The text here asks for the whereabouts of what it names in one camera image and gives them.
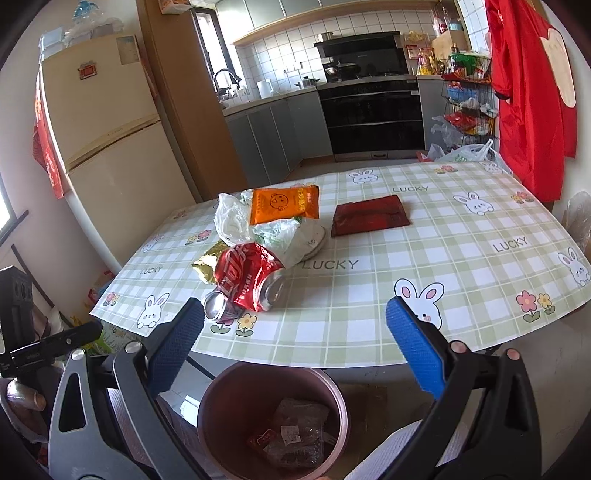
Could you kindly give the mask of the person left hand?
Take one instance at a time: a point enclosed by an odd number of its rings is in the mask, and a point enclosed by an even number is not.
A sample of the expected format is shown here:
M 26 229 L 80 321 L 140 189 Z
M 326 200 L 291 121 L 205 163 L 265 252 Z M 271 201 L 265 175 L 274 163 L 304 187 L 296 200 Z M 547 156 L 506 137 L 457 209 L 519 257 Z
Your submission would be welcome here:
M 12 425 L 27 439 L 42 442 L 47 439 L 48 427 L 42 416 L 47 401 L 37 390 L 17 379 L 6 380 L 1 405 Z

